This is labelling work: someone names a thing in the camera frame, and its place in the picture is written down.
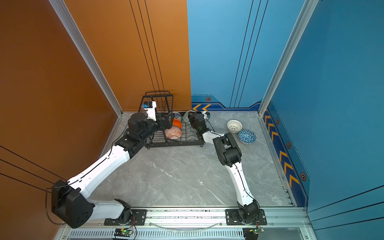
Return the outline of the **green geometric pattern bowl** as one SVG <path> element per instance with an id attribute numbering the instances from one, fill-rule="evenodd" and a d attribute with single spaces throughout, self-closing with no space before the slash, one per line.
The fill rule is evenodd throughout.
<path id="1" fill-rule="evenodd" d="M 196 113 L 195 111 L 193 110 L 190 110 L 190 111 L 186 111 L 183 115 L 183 120 L 186 124 L 189 124 L 190 123 L 190 117 L 192 116 L 192 114 Z"/>

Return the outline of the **orange plastic bowl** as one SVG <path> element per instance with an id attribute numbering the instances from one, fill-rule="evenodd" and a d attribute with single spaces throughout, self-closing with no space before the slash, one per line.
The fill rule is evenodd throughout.
<path id="1" fill-rule="evenodd" d="M 178 127 L 179 129 L 182 129 L 183 127 L 182 122 L 179 119 L 173 119 L 172 125 Z"/>

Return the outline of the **black wire dish rack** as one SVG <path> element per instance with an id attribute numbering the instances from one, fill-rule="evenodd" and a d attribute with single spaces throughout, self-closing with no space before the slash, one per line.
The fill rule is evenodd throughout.
<path id="1" fill-rule="evenodd" d="M 141 106 L 139 111 L 145 113 L 142 104 L 146 101 L 155 101 L 157 103 L 156 116 L 157 113 L 168 115 L 172 123 L 174 117 L 172 112 L 174 111 L 174 96 L 169 91 L 154 91 L 146 92 L 141 100 Z M 191 124 L 186 124 L 184 120 L 182 122 L 182 136 L 177 140 L 167 139 L 165 131 L 157 131 L 152 134 L 148 140 L 146 140 L 145 146 L 147 149 L 150 148 L 160 148 L 160 147 L 178 147 L 178 146 L 203 146 L 204 141 L 199 137 L 196 130 L 194 130 Z"/>

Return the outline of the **blue floral white bowl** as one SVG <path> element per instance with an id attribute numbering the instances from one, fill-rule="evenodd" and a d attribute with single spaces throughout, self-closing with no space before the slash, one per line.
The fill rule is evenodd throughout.
<path id="1" fill-rule="evenodd" d="M 180 122 L 183 120 L 183 116 L 179 112 L 172 112 L 174 119 L 178 119 Z"/>

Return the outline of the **red geometric pattern bowl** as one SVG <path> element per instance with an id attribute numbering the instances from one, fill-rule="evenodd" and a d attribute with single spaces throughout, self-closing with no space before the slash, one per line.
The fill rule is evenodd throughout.
<path id="1" fill-rule="evenodd" d="M 180 139 L 182 134 L 182 130 L 177 126 L 172 126 L 170 129 L 165 130 L 165 135 L 170 140 Z"/>

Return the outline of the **white lattice pattern bowl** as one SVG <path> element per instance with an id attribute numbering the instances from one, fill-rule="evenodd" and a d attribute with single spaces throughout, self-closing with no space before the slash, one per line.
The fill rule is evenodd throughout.
<path id="1" fill-rule="evenodd" d="M 240 121 L 230 120 L 227 122 L 227 129 L 232 134 L 237 134 L 243 129 L 243 125 Z"/>

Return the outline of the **blue dotted pattern bowl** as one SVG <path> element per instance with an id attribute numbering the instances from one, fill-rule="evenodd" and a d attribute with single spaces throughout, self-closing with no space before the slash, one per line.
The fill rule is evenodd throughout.
<path id="1" fill-rule="evenodd" d="M 257 139 L 256 134 L 253 131 L 247 129 L 239 131 L 238 137 L 239 140 L 246 145 L 254 143 Z"/>

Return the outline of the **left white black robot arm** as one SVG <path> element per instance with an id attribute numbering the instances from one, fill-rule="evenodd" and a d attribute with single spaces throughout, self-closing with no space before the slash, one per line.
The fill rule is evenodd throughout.
<path id="1" fill-rule="evenodd" d="M 121 199 L 95 201 L 92 192 L 111 173 L 132 159 L 158 131 L 170 129 L 168 115 L 134 113 L 111 149 L 77 176 L 59 180 L 51 188 L 51 211 L 68 226 L 75 229 L 88 221 L 110 219 L 126 225 L 133 217 L 131 206 Z"/>

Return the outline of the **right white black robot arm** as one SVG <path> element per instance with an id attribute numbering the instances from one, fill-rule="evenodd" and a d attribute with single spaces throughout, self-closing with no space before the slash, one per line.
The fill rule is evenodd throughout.
<path id="1" fill-rule="evenodd" d="M 220 134 L 209 129 L 206 124 L 208 121 L 206 112 L 188 113 L 187 117 L 198 137 L 205 143 L 214 145 L 219 162 L 228 170 L 237 194 L 241 223 L 253 224 L 257 221 L 261 208 L 247 184 L 242 167 L 242 152 L 234 136 L 232 133 Z"/>

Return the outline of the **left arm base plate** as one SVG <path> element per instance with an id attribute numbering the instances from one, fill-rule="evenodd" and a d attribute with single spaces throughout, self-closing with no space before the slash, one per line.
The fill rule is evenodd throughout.
<path id="1" fill-rule="evenodd" d="M 131 209 L 124 211 L 117 219 L 105 219 L 105 226 L 144 226 L 147 217 L 145 209 Z"/>

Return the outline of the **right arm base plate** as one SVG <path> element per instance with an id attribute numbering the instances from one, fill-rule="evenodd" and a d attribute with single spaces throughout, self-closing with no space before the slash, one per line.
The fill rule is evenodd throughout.
<path id="1" fill-rule="evenodd" d="M 237 226 L 237 225 L 252 225 L 252 226 L 266 226 L 268 224 L 265 211 L 260 209 L 259 213 L 251 216 L 247 214 L 240 214 L 239 209 L 226 209 L 226 224 L 228 226 Z"/>

